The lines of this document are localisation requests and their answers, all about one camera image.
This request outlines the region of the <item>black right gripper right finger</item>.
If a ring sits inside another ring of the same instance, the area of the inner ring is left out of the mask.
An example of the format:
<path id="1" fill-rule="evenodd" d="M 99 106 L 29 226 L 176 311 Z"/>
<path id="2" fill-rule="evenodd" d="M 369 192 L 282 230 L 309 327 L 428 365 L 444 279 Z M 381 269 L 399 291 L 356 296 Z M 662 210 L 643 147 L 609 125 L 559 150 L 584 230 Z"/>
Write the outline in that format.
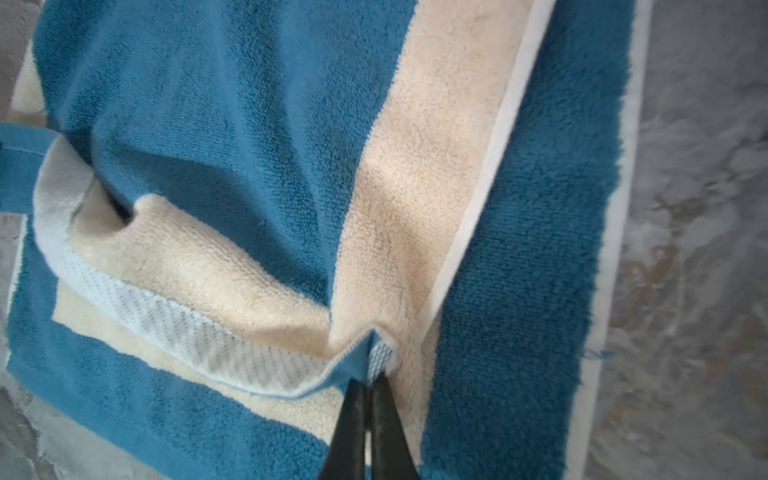
<path id="1" fill-rule="evenodd" d="M 380 374 L 370 395 L 372 478 L 419 480 L 388 378 Z"/>

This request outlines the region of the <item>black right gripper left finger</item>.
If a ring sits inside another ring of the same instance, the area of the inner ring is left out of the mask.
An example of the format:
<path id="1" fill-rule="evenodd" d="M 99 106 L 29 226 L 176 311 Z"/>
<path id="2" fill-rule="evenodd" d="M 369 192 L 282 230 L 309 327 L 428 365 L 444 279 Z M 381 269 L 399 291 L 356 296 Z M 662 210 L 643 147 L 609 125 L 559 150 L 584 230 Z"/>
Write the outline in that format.
<path id="1" fill-rule="evenodd" d="M 368 418 L 367 389 L 351 380 L 318 480 L 363 480 Z"/>

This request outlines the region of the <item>blue and cream towel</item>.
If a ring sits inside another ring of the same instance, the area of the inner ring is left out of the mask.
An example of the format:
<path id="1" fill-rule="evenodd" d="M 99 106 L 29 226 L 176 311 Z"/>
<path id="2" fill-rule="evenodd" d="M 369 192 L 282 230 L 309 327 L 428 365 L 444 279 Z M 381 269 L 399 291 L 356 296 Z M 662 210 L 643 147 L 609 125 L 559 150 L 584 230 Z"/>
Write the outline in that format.
<path id="1" fill-rule="evenodd" d="M 173 479 L 579 479 L 649 1 L 46 1 L 1 125 L 1 361 Z"/>

